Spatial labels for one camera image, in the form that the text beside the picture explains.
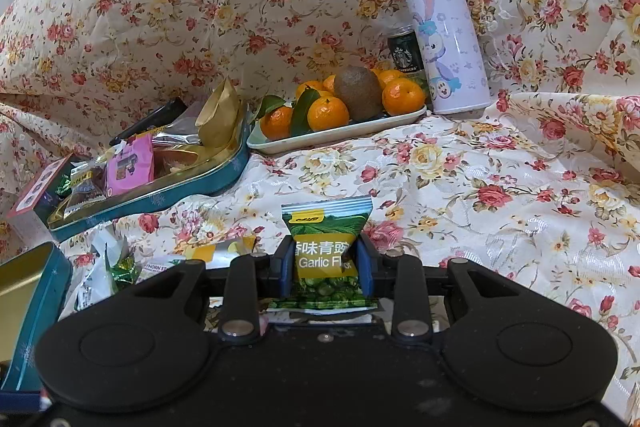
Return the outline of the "green garlic pea snack packet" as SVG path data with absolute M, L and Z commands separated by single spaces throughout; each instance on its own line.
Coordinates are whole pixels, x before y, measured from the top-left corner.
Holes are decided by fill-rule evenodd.
M 372 211 L 369 196 L 296 202 L 282 207 L 293 239 L 293 269 L 288 295 L 271 300 L 270 311 L 310 314 L 371 310 L 356 257 L 349 252 Z

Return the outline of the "yellow silver snack packet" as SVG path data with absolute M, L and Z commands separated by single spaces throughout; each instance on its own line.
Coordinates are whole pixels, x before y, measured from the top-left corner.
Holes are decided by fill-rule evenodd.
M 142 263 L 137 282 L 142 282 L 158 273 L 188 260 L 202 260 L 207 269 L 228 268 L 235 257 L 251 254 L 256 244 L 255 236 L 227 239 L 221 243 L 204 246 L 188 246 L 182 254 L 170 254 L 150 258 Z

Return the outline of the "white green snack packet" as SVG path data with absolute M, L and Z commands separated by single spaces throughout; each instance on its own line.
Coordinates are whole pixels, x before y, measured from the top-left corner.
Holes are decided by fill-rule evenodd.
M 73 274 L 62 317 L 87 309 L 115 294 L 111 269 L 128 254 L 127 239 L 113 225 L 98 228 L 82 254 L 70 256 Z

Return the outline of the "teal tin tray with snacks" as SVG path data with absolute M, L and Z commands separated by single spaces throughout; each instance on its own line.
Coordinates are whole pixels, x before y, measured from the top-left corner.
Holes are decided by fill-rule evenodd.
M 68 217 L 63 216 L 68 202 L 65 199 L 48 219 L 52 237 L 63 242 L 103 222 L 163 210 L 190 195 L 213 195 L 224 191 L 239 179 L 250 158 L 246 144 L 249 134 L 250 116 L 242 106 L 231 140 L 221 152 L 200 165 L 168 174 L 126 194 L 93 202 Z

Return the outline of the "white rectangular fruit plate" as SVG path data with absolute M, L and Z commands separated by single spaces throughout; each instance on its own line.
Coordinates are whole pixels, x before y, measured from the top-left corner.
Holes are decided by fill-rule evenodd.
M 255 126 L 252 132 L 250 132 L 246 143 L 251 150 L 256 150 L 256 152 L 265 155 L 278 155 L 289 152 L 290 150 L 301 150 L 302 148 L 360 138 L 360 136 L 363 135 L 392 129 L 403 126 L 404 124 L 413 124 L 427 113 L 428 110 L 422 107 L 415 112 L 405 115 L 385 116 L 375 120 L 360 122 L 360 124 L 348 124 L 344 127 L 311 132 L 277 141 L 269 141 L 262 133 L 262 130 L 260 130 L 260 127 Z

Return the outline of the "left front mandarin orange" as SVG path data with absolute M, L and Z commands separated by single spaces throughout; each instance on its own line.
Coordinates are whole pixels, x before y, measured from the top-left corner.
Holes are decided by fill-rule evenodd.
M 288 139 L 291 135 L 293 109 L 283 105 L 260 118 L 260 130 L 269 141 Z

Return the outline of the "mandarin orange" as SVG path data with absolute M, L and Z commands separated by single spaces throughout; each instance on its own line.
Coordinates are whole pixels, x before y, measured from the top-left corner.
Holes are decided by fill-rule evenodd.
M 283 105 L 260 118 L 260 130 L 269 141 L 288 139 L 291 135 L 293 109 Z
M 390 80 L 382 91 L 382 104 L 390 116 L 399 116 L 420 110 L 425 105 L 423 89 L 408 78 Z
M 349 121 L 347 106 L 335 96 L 318 98 L 307 113 L 307 124 L 313 132 L 344 127 Z

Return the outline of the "middle front mandarin orange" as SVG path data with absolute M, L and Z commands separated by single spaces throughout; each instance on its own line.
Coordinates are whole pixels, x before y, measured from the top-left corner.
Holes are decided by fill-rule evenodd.
M 313 132 L 344 127 L 349 121 L 347 106 L 335 96 L 318 98 L 307 113 L 307 124 Z

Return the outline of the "gold foil snack packet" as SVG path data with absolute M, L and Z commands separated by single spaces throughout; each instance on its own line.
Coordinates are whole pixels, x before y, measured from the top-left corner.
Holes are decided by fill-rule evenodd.
M 224 147 L 230 140 L 240 111 L 240 99 L 229 80 L 214 89 L 203 105 L 195 127 L 206 148 Z

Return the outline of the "right front mandarin orange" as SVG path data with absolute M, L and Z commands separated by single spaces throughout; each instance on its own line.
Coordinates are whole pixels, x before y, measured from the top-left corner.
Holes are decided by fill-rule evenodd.
M 390 80 L 382 91 L 382 104 L 390 116 L 399 116 L 420 110 L 425 105 L 423 89 L 408 78 Z

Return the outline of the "green candy wrapper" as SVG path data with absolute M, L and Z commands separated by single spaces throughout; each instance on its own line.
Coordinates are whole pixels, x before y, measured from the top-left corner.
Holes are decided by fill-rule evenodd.
M 110 265 L 107 262 L 106 267 L 111 277 L 112 291 L 114 294 L 134 285 L 141 271 L 140 265 L 137 264 L 132 254 L 126 254 L 114 265 Z

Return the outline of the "brown kiwi fruit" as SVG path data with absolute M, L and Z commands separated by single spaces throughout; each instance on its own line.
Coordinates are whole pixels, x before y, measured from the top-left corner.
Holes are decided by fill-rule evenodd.
M 383 113 L 382 88 L 372 70 L 347 66 L 335 76 L 334 93 L 340 98 L 355 122 L 367 121 Z

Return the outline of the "black remote control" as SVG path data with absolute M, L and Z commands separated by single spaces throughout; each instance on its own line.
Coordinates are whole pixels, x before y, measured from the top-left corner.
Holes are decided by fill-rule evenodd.
M 115 135 L 108 144 L 114 146 L 119 142 L 126 141 L 136 134 L 140 134 L 145 131 L 160 128 L 171 124 L 177 119 L 186 109 L 186 103 L 181 98 L 172 98 L 169 102 L 153 110 L 152 113 L 144 116 L 142 119 L 136 121 L 131 126 L 127 127 L 124 131 Z

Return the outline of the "teal and gold tin lid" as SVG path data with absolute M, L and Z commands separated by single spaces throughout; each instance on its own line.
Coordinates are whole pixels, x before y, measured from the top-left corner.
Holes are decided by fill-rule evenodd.
M 2 263 L 1 389 L 35 392 L 40 380 L 34 352 L 41 335 L 60 316 L 73 268 L 53 243 Z

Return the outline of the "red and white snack box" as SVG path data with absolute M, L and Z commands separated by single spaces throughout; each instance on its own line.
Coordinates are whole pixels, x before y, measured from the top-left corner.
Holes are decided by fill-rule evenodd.
M 42 168 L 26 185 L 6 220 L 26 249 L 50 242 L 48 219 L 70 195 L 72 155 Z

